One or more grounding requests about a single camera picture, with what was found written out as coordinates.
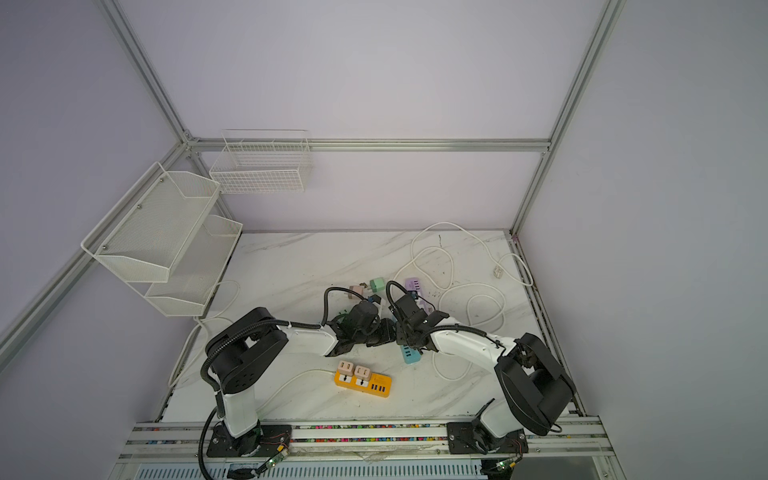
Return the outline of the blue power strip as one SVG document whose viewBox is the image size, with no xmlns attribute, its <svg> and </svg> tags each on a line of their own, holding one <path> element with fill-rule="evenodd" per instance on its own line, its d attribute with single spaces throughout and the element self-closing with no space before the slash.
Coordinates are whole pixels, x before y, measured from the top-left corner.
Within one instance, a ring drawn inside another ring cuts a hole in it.
<svg viewBox="0 0 768 480">
<path fill-rule="evenodd" d="M 401 345 L 401 353 L 406 365 L 412 365 L 421 360 L 420 352 L 406 345 Z"/>
</svg>

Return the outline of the green plug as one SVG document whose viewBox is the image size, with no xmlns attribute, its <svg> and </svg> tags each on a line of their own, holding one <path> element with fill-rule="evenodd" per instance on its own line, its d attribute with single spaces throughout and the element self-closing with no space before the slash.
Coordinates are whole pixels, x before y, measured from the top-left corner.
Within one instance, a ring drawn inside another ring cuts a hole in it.
<svg viewBox="0 0 768 480">
<path fill-rule="evenodd" d="M 386 289 L 386 280 L 383 277 L 371 279 L 369 286 L 373 293 L 378 294 Z"/>
</svg>

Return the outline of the pink plug orange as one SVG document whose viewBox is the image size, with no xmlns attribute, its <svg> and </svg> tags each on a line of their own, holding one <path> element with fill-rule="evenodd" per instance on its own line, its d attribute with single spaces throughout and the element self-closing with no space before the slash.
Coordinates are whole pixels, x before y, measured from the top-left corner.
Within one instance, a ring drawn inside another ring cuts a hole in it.
<svg viewBox="0 0 768 480">
<path fill-rule="evenodd" d="M 341 375 L 346 375 L 346 376 L 353 376 L 354 369 L 355 369 L 355 365 L 352 362 L 346 361 L 346 360 L 341 360 L 337 367 L 337 371 Z"/>
<path fill-rule="evenodd" d="M 357 365 L 353 372 L 354 377 L 362 381 L 369 381 L 371 374 L 371 370 L 368 367 L 362 365 Z"/>
</svg>

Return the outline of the purple power strip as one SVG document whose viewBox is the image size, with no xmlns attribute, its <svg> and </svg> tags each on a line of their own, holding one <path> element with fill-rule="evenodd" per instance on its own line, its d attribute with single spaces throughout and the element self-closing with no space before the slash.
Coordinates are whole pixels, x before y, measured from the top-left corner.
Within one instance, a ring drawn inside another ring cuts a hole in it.
<svg viewBox="0 0 768 480">
<path fill-rule="evenodd" d="M 421 282 L 418 277 L 406 278 L 405 288 L 410 292 L 416 304 L 427 314 L 431 314 L 434 311 L 434 305 L 422 295 Z"/>
</svg>

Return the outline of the orange power strip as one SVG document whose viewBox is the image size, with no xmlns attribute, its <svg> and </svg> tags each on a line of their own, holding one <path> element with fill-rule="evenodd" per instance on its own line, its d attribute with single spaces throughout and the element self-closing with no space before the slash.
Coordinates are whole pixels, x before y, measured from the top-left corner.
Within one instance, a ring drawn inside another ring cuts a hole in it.
<svg viewBox="0 0 768 480">
<path fill-rule="evenodd" d="M 371 373 L 368 379 L 346 375 L 336 371 L 334 383 L 344 389 L 366 393 L 380 398 L 388 398 L 392 390 L 392 379 L 383 374 Z"/>
</svg>

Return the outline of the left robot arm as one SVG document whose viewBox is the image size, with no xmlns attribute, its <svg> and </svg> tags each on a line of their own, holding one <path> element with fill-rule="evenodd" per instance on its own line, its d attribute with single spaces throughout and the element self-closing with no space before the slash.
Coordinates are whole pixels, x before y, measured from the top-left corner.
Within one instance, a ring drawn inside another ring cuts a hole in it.
<svg viewBox="0 0 768 480">
<path fill-rule="evenodd" d="M 331 286 L 317 323 L 280 320 L 257 307 L 209 340 L 200 377 L 215 394 L 213 416 L 223 432 L 214 438 L 241 456 L 258 448 L 264 434 L 255 385 L 281 354 L 337 358 L 358 345 L 393 343 L 396 323 L 380 313 L 381 306 L 377 295 Z"/>
</svg>

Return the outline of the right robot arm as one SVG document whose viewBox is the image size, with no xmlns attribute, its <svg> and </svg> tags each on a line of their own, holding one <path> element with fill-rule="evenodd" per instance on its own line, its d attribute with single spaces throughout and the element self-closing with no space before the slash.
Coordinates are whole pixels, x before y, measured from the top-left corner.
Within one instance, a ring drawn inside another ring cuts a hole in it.
<svg viewBox="0 0 768 480">
<path fill-rule="evenodd" d="M 416 292 L 390 280 L 385 296 L 396 320 L 396 342 L 421 353 L 455 356 L 495 375 L 500 399 L 486 402 L 469 422 L 465 448 L 490 454 L 515 448 L 525 453 L 526 435 L 560 433 L 558 419 L 576 389 L 564 366 L 531 333 L 502 337 L 463 325 L 449 314 L 419 307 Z"/>
</svg>

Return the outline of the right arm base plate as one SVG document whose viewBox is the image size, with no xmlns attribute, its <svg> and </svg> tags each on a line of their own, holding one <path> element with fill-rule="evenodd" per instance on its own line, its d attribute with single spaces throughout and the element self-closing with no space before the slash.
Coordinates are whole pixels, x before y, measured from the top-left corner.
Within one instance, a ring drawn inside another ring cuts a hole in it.
<svg viewBox="0 0 768 480">
<path fill-rule="evenodd" d="M 496 436 L 480 423 L 449 422 L 446 424 L 448 448 L 458 454 L 519 454 L 529 452 L 527 437 L 522 429 Z"/>
</svg>

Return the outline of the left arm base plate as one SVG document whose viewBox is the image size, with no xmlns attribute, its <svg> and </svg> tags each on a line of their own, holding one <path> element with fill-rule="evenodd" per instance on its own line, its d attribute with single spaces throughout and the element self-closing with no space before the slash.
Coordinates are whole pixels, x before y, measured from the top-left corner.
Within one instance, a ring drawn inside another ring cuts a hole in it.
<svg viewBox="0 0 768 480">
<path fill-rule="evenodd" d="M 284 425 L 261 425 L 235 438 L 220 422 L 213 427 L 206 455 L 209 458 L 269 458 L 278 453 L 280 447 L 287 448 L 292 436 L 292 427 Z"/>
</svg>

